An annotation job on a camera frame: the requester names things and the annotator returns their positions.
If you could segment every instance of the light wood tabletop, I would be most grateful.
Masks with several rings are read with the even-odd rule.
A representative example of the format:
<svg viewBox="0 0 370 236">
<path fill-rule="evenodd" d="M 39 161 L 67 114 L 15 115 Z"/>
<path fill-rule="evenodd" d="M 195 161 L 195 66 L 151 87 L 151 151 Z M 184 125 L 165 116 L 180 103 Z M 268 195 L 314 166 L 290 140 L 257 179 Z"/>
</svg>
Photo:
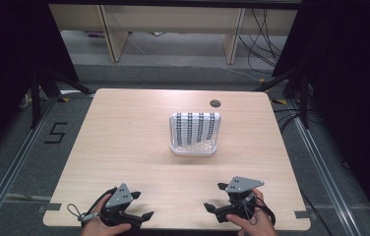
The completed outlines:
<svg viewBox="0 0 370 236">
<path fill-rule="evenodd" d="M 210 105 L 218 100 L 220 107 Z M 177 156 L 170 150 L 174 112 L 218 112 L 221 124 L 212 156 Z M 262 92 L 100 89 L 94 96 L 47 210 L 48 226 L 79 226 L 67 210 L 87 211 L 106 190 L 126 183 L 141 196 L 126 212 L 154 211 L 142 228 L 235 230 L 218 223 L 204 203 L 229 205 L 217 183 L 233 176 L 261 180 L 258 189 L 275 213 L 277 230 L 307 230 L 309 218 L 268 96 Z"/>
</svg>

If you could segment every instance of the gray carpet floor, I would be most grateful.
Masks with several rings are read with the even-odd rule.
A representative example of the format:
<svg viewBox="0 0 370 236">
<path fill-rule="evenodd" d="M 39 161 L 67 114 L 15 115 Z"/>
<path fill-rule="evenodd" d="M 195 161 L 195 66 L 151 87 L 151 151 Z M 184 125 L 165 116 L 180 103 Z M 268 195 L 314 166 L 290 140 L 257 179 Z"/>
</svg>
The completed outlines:
<svg viewBox="0 0 370 236">
<path fill-rule="evenodd" d="M 252 70 L 234 70 L 196 67 L 111 67 L 77 65 L 76 70 L 83 85 L 90 89 L 206 89 L 252 90 L 259 86 L 257 80 L 270 77 Z M 271 100 L 284 99 L 281 92 L 285 83 L 271 88 Z M 59 85 L 61 89 L 70 89 Z M 0 209 L 0 235 L 79 235 L 80 227 L 47 227 L 42 223 L 42 208 L 48 204 L 63 171 L 72 145 L 82 126 L 92 98 L 71 96 L 67 102 L 56 102 L 35 141 L 31 153 L 13 184 L 6 202 Z M 285 104 L 273 104 L 274 110 L 287 109 Z M 277 121 L 288 111 L 276 112 Z M 58 127 L 65 133 L 60 144 L 46 144 L 57 137 L 49 132 L 56 122 L 67 125 Z M 31 124 L 31 109 L 16 113 L 0 140 L 0 182 L 17 154 Z M 370 235 L 370 204 L 343 161 L 337 145 L 326 129 L 325 122 L 315 112 L 309 113 L 310 132 L 315 139 L 340 191 L 354 214 L 364 235 Z M 288 123 L 282 132 L 288 155 L 299 188 L 305 193 L 318 213 L 329 225 L 334 235 L 346 235 L 332 205 L 317 169 L 311 160 L 294 123 Z M 305 232 L 283 232 L 280 235 L 329 235 L 323 223 L 307 203 L 312 226 Z M 208 235 L 209 232 L 142 231 L 138 235 Z M 235 232 L 217 232 L 213 235 L 235 235 Z"/>
</svg>

